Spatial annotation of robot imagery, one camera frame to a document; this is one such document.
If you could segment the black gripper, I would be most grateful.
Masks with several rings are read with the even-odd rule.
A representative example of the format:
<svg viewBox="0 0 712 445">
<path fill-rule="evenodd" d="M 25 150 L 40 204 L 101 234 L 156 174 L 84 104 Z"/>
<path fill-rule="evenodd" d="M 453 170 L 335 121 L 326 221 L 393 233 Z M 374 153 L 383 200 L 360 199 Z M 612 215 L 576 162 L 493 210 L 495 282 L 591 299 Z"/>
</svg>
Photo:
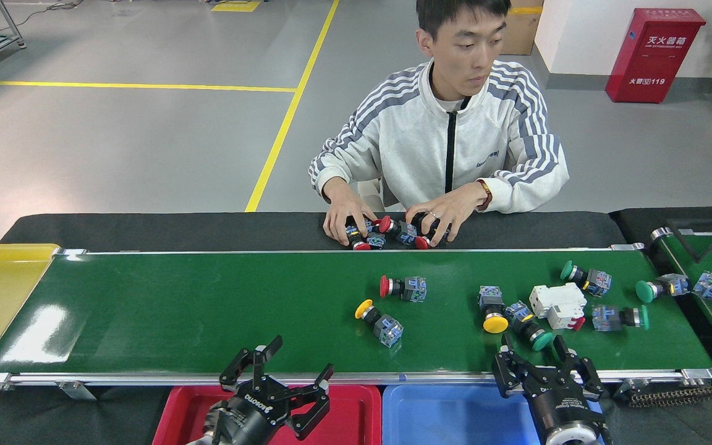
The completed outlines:
<svg viewBox="0 0 712 445">
<path fill-rule="evenodd" d="M 562 336 L 554 338 L 553 347 L 560 363 L 548 377 L 547 366 L 534 365 L 521 357 L 515 352 L 511 337 L 503 333 L 492 363 L 500 395 L 522 393 L 526 397 L 537 433 L 568 429 L 574 423 L 597 433 L 597 413 L 591 411 L 587 401 L 596 402 L 604 385 L 593 362 L 579 357 L 566 346 Z"/>
<path fill-rule="evenodd" d="M 329 379 L 334 365 L 329 363 L 310 385 L 287 388 L 265 373 L 265 364 L 282 347 L 282 336 L 275 336 L 268 345 L 256 349 L 241 349 L 221 372 L 221 389 L 232 396 L 215 410 L 216 444 L 268 444 L 282 426 L 294 431 L 298 440 L 305 440 L 330 411 Z M 253 378 L 238 384 L 248 368 Z M 307 412 L 291 416 L 293 409 L 313 403 Z"/>
</svg>

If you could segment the person's right hand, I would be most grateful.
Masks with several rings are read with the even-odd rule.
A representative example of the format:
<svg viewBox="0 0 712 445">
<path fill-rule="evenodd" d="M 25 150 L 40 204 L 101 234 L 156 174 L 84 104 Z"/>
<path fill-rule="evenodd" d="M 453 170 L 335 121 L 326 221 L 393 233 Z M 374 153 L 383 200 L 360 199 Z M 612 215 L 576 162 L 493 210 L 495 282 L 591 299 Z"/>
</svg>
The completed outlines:
<svg viewBox="0 0 712 445">
<path fill-rule="evenodd" d="M 350 244 L 347 235 L 348 218 L 354 219 L 360 232 L 367 230 L 365 218 L 378 219 L 344 178 L 335 176 L 329 179 L 324 184 L 323 194 L 330 203 L 323 223 L 324 233 L 344 246 Z"/>
</svg>

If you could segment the person's left hand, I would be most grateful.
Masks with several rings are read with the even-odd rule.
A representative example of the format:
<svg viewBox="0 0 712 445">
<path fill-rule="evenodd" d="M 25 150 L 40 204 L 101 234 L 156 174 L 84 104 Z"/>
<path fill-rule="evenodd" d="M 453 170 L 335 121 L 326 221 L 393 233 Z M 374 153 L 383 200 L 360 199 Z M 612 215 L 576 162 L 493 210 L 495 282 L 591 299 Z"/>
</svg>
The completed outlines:
<svg viewBox="0 0 712 445">
<path fill-rule="evenodd" d="M 405 214 L 405 222 L 411 223 L 416 214 L 426 213 L 422 220 L 423 233 L 429 233 L 433 222 L 439 222 L 433 231 L 430 245 L 440 244 L 446 230 L 449 230 L 447 240 L 452 242 L 464 221 L 475 210 L 489 205 L 492 197 L 492 193 L 480 181 L 473 181 L 430 201 L 410 206 Z"/>
</svg>

